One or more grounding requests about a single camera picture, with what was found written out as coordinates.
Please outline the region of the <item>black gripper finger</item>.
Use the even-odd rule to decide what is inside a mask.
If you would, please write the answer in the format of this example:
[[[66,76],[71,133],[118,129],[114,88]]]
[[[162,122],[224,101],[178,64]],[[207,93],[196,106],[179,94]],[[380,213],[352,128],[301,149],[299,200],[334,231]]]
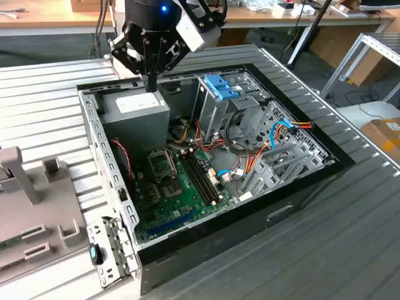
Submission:
[[[166,38],[160,40],[159,52],[151,74],[151,92],[157,91],[157,79],[164,71],[171,71],[189,53],[189,47],[182,38],[170,44]]]
[[[127,70],[134,75],[140,76],[144,82],[145,90],[153,91],[153,70],[145,54],[139,54],[136,50],[128,47],[128,40],[121,33],[114,40],[109,40],[111,54],[114,60],[119,61]]]

